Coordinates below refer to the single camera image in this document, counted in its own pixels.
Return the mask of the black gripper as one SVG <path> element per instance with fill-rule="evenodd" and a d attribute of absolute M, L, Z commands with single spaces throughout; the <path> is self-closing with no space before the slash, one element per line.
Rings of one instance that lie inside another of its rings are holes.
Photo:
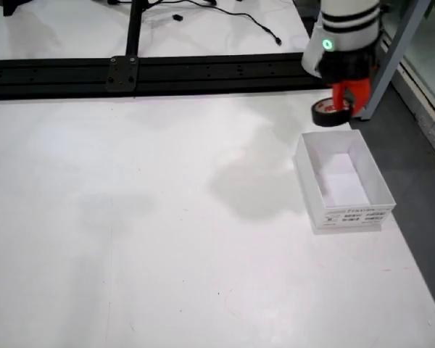
<path fill-rule="evenodd" d="M 325 51 L 318 60 L 320 79 L 326 85 L 332 85 L 334 108 L 343 109 L 345 98 L 350 118 L 369 100 L 370 76 L 376 66 L 376 53 L 377 44 L 372 43 L 354 51 Z"/>

